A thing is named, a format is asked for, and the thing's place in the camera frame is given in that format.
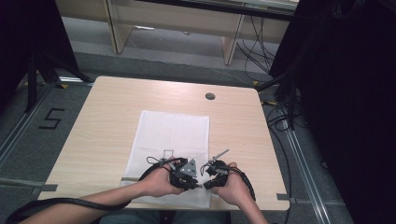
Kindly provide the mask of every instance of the wooden table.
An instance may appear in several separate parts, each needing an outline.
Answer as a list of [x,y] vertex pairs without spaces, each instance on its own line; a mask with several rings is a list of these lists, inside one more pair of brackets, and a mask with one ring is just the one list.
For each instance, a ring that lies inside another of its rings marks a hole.
[[[216,95],[207,100],[207,93]],[[258,93],[253,89],[121,77],[99,77],[82,107],[39,199],[81,197],[120,185],[142,110],[209,116],[209,157],[226,148],[247,174],[261,210],[286,210],[288,201]],[[130,204],[130,207],[161,208]],[[233,210],[212,197],[210,209]]]

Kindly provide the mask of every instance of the metal rail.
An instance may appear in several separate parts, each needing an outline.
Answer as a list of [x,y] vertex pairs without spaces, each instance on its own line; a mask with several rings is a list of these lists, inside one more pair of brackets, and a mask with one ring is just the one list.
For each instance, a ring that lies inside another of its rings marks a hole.
[[37,96],[37,102],[28,113],[24,113],[18,124],[8,135],[6,141],[0,146],[0,169],[6,162],[8,156],[11,154],[14,147],[19,143],[21,137],[26,132],[32,119],[35,117],[38,109],[43,103],[44,99],[51,93],[54,84],[46,84],[43,90]]
[[[280,115],[285,115],[283,111],[278,110]],[[288,122],[283,120],[283,126],[286,129],[288,127]],[[297,161],[298,168],[302,175],[304,185],[306,187],[306,191],[308,193],[309,199],[311,200],[312,206],[314,208],[315,214],[318,219],[319,224],[330,224],[329,213],[326,209],[326,205],[323,202],[320,193],[318,191],[317,185],[314,181],[314,178],[311,175],[311,171],[309,170],[308,164],[305,160],[304,153],[300,147],[300,143],[297,139],[297,135],[294,130],[287,129],[288,140],[291,146],[291,150],[293,152],[294,158]]]
[[163,4],[176,7],[192,7],[198,9],[205,9],[211,11],[228,12],[233,14],[242,14],[248,16],[262,17],[280,21],[301,21],[312,23],[315,20],[312,17],[306,17],[301,15],[294,15],[289,12],[262,10],[254,7],[242,7],[227,4],[220,4],[216,2],[208,1],[196,1],[196,0],[136,0],[139,2],[149,2],[156,4]]

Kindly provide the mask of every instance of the gray carpet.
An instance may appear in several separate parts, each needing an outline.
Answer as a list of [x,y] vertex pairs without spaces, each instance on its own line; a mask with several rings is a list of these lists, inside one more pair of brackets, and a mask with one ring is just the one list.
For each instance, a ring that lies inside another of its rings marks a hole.
[[[152,63],[144,60],[125,59],[120,57],[99,56],[86,53],[76,53],[78,65],[82,72],[91,76],[100,75],[115,77],[135,77],[158,80],[171,80],[193,83],[205,83],[225,86],[252,87],[252,80],[243,71],[196,68],[187,65],[171,65],[167,63]],[[60,76],[70,76],[65,71],[59,71]],[[251,76],[268,80],[261,74],[250,73]],[[54,88],[39,108],[35,118],[17,144],[6,163],[0,168],[0,178],[30,180],[45,182],[55,163],[64,141],[67,138],[78,116],[91,87],[69,85],[66,89]],[[276,87],[261,92],[262,100],[273,100]],[[25,108],[26,87],[19,90],[9,102],[7,109],[0,114],[0,141],[6,139],[14,125],[18,122]],[[54,117],[61,119],[54,130],[39,129],[39,126],[52,126],[55,121],[44,120],[52,108],[64,111],[54,111]],[[273,108],[264,106],[265,115]],[[305,126],[304,118],[296,120]],[[326,203],[332,223],[353,223],[328,171],[320,165],[320,153],[312,139],[309,129],[296,126],[296,132],[312,175],[317,182],[319,192]],[[318,223],[315,212],[306,193],[304,182],[290,150],[287,136],[284,132],[276,132],[286,150],[290,162],[291,197],[296,199],[290,209],[288,223]],[[289,175],[285,156],[279,142],[272,135],[276,155],[282,172],[285,186],[289,191]],[[17,207],[32,200],[32,188],[0,185],[0,223]],[[264,212],[270,223],[283,223],[287,212]],[[239,211],[232,212],[233,223],[247,223],[246,217]]]

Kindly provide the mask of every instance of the black wire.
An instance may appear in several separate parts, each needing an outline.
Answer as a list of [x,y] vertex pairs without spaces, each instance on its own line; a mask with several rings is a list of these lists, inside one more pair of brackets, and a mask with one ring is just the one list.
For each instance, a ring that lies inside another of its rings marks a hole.
[[156,158],[154,158],[154,157],[146,157],[146,161],[147,161],[149,164],[154,164],[154,163],[159,162],[160,160],[158,160],[158,159],[156,159]]
[[[158,161],[158,162],[156,162],[156,163],[150,163],[150,162],[149,162],[149,158],[154,159],[155,161]],[[184,161],[184,160],[186,160],[186,159],[184,159],[184,158],[173,158],[173,159],[169,159],[169,160],[165,160],[165,159],[157,160],[157,159],[155,159],[155,158],[153,158],[153,157],[146,157],[146,160],[147,160],[148,163],[152,164],[152,166],[149,167],[149,168],[147,169],[147,171],[145,171],[145,173],[143,173],[143,174],[140,176],[140,178],[139,178],[138,181],[141,181],[142,179],[144,179],[144,178],[145,178],[146,176],[148,176],[149,173],[151,173],[153,170],[163,167],[166,163],[169,163],[169,162],[172,162],[172,161]]]
[[287,120],[287,119],[288,119],[287,116],[282,115],[282,116],[277,117],[276,120],[272,124],[269,124],[269,125],[270,126],[275,126],[276,130],[279,131],[279,132],[284,132],[284,131],[289,129],[289,124],[287,124],[286,128],[283,128],[283,129],[282,128],[278,128],[278,124],[279,124],[280,121],[284,121],[284,120]]
[[6,223],[18,223],[20,221],[23,221],[24,219],[28,218],[23,215],[23,213],[33,209],[37,208],[40,206],[53,206],[57,203],[69,203],[69,204],[74,204],[74,205],[79,205],[79,206],[84,206],[84,207],[89,207],[97,210],[103,210],[103,211],[115,211],[115,210],[120,210],[121,208],[124,208],[126,205],[128,205],[131,201],[127,203],[122,203],[122,204],[116,204],[116,205],[108,205],[108,204],[101,204],[101,203],[93,203],[93,202],[88,202],[82,199],[74,199],[74,198],[52,198],[52,199],[46,199],[46,200],[41,200],[41,201],[31,201],[24,205],[23,207],[17,209],[14,211],[8,218]]
[[252,17],[252,16],[250,16],[250,20],[251,20],[251,23],[252,23],[252,25],[253,25],[254,33],[256,34],[256,37],[257,37],[256,40],[259,41],[260,46],[262,47],[262,53],[264,54],[264,60],[265,60],[265,63],[266,63],[266,65],[267,65],[267,70],[269,71],[269,70],[271,69],[271,64],[269,63],[268,57],[267,57],[267,55],[266,55],[266,53],[265,53],[265,51],[266,51],[267,49],[265,48],[263,42],[260,41],[260,35],[259,35],[259,34],[262,34],[262,27],[263,27],[263,25],[264,25],[264,19],[262,18],[261,29],[260,29],[259,32],[257,32],[257,29],[256,29],[256,26],[254,25],[254,21],[253,21],[253,17]]
[[286,117],[287,117],[286,115],[280,115],[280,116],[278,116],[278,117],[276,117],[274,119],[268,119],[267,123],[273,122],[274,120],[277,120],[277,119],[283,119],[283,118],[286,118]]
[[[272,113],[275,109],[277,109],[277,106],[274,107],[274,108],[270,111],[270,113],[267,115],[267,120],[269,119],[271,113]],[[288,196],[289,196],[289,198],[291,198],[291,170],[290,170],[289,158],[288,158],[288,155],[286,154],[286,149],[284,148],[282,142],[280,141],[279,136],[276,134],[276,132],[275,132],[274,129],[272,128],[272,125],[273,125],[273,124],[270,124],[269,122],[267,122],[267,125],[268,125],[268,130],[274,135],[274,137],[276,138],[277,142],[280,144],[280,148],[282,149],[283,155],[284,155],[284,157],[285,157],[286,166],[287,166],[287,168],[288,168],[288,177],[289,177],[289,195],[288,195]],[[289,207],[288,211],[286,212],[284,224],[288,223],[289,216],[290,216],[290,207]]]
[[259,66],[260,69],[263,70],[265,73],[268,74],[268,71],[266,71],[266,68],[263,67],[259,62],[257,62],[257,60],[256,60],[255,58],[251,57],[248,53],[246,53],[246,52],[239,46],[238,43],[236,44],[236,46],[237,46],[237,47],[242,51],[242,53],[247,57],[246,60],[245,60],[245,74],[247,75],[247,77],[250,78],[251,80],[259,81],[259,82],[261,82],[261,83],[267,82],[267,80],[260,80],[260,79],[258,79],[258,78],[254,78],[254,77],[252,77],[252,76],[248,73],[248,70],[247,70],[248,59],[250,59],[251,61],[253,61],[253,62],[254,62],[257,66]]
[[269,71],[269,70],[268,70],[266,67],[264,67],[261,63],[259,63],[259,62],[257,61],[257,59],[253,58],[253,57],[250,55],[250,53],[252,52],[252,49],[254,48],[254,45],[253,45],[252,49],[249,49],[249,53],[246,53],[246,52],[241,48],[241,46],[239,46],[239,43],[236,43],[236,46],[238,46],[238,48],[242,51],[242,53],[243,53],[245,56],[247,56],[247,59],[245,60],[245,66],[246,66],[246,64],[247,64],[247,62],[248,62],[248,59],[250,59],[250,60],[253,61],[257,66],[259,66],[261,70],[263,70],[264,72],[266,72],[266,73],[268,74],[268,71]]
[[201,166],[201,169],[200,169],[201,176],[204,175],[204,169],[205,169],[206,166],[209,166],[209,164],[205,164],[205,165]]
[[161,168],[163,168],[163,169],[167,170],[169,173],[171,173],[171,171],[168,168],[166,168],[164,166],[162,166]]
[[[244,39],[242,40],[242,43],[244,44],[244,47],[245,47],[246,49],[248,49],[248,46],[246,45]],[[257,55],[257,56],[263,57],[263,58],[266,57],[265,55],[262,55],[262,54],[260,54],[260,53],[254,52],[254,51],[252,51],[252,53],[255,54],[255,55]]]
[[251,198],[256,202],[256,194],[254,193],[254,189],[253,186],[250,183],[250,180],[248,179],[247,175],[242,172],[239,168],[234,167],[234,166],[216,166],[216,169],[220,169],[220,170],[224,170],[224,171],[234,171],[237,174],[239,174],[239,176],[241,176],[242,180],[244,181],[244,183],[247,185],[247,188],[250,192],[250,196]]

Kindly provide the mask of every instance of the white paper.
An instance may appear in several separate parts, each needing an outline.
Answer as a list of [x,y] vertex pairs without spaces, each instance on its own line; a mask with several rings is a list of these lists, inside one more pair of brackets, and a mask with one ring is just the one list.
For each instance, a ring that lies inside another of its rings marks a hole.
[[[143,110],[123,177],[138,179],[151,166],[147,163],[147,157],[160,159],[165,149],[173,149],[176,158],[195,159],[197,180],[203,184],[209,176],[201,176],[199,170],[208,161],[208,139],[209,117]],[[132,183],[121,181],[122,186]],[[180,195],[141,197],[133,200],[133,203],[209,208],[210,196],[210,191],[205,188],[189,189]]]

